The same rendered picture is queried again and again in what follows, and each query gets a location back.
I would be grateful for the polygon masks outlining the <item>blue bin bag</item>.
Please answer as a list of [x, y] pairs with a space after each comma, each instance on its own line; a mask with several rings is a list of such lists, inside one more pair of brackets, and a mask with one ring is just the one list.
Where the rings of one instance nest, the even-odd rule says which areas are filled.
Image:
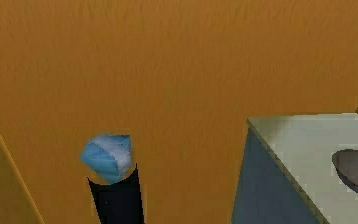
[[109, 184], [127, 178], [135, 168], [129, 135], [93, 137], [85, 145], [80, 159]]

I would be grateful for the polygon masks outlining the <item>black bin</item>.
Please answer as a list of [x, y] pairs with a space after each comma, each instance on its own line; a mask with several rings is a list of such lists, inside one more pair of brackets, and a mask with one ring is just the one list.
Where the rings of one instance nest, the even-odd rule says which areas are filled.
[[145, 224], [138, 167], [118, 183], [88, 184], [100, 224]]

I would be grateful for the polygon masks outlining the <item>blue cabinet with pale worktop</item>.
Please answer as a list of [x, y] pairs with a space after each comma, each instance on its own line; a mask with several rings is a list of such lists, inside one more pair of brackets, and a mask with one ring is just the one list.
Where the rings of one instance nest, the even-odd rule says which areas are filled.
[[358, 224], [332, 155], [358, 150], [358, 114], [249, 117], [231, 224]]

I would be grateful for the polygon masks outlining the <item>grey sink basin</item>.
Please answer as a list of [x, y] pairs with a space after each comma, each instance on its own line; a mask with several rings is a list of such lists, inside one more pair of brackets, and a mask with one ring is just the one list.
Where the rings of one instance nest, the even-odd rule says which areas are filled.
[[343, 149], [332, 155], [339, 179], [358, 194], [358, 150]]

